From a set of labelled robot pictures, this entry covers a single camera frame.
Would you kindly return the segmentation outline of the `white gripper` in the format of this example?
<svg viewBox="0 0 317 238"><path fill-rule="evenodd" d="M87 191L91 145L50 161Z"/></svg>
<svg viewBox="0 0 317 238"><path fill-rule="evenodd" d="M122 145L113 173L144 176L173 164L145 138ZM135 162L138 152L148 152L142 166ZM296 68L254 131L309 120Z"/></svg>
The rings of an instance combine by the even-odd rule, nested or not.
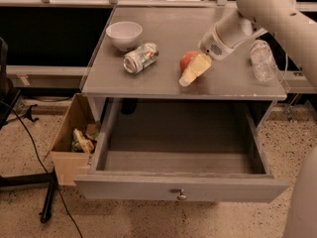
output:
<svg viewBox="0 0 317 238"><path fill-rule="evenodd" d="M212 60L223 60L245 41L266 33L237 10L233 10L214 24L199 42L199 53L181 72L179 84L190 85L197 77L211 67Z"/></svg>

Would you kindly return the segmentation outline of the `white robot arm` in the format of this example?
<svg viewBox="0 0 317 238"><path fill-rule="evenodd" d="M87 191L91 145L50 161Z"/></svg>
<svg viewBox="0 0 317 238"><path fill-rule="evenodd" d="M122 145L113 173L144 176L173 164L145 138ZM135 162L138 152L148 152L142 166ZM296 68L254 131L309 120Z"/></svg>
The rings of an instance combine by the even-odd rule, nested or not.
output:
<svg viewBox="0 0 317 238"><path fill-rule="evenodd" d="M271 33L311 85L317 86L317 23L295 8L295 0L236 0L199 43L202 53L222 60L261 29ZM308 154L293 188L284 238L317 238L317 148Z"/></svg>

